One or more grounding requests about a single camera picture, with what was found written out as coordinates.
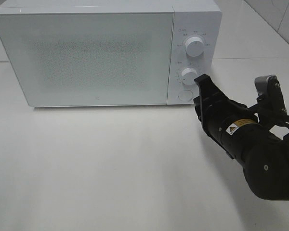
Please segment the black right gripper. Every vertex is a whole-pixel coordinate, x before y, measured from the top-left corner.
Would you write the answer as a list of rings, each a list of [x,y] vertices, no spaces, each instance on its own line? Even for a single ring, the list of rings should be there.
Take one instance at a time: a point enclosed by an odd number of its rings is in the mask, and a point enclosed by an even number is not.
[[[205,133],[241,166],[281,166],[281,139],[260,123],[247,106],[228,97],[210,76],[195,78],[195,110]]]

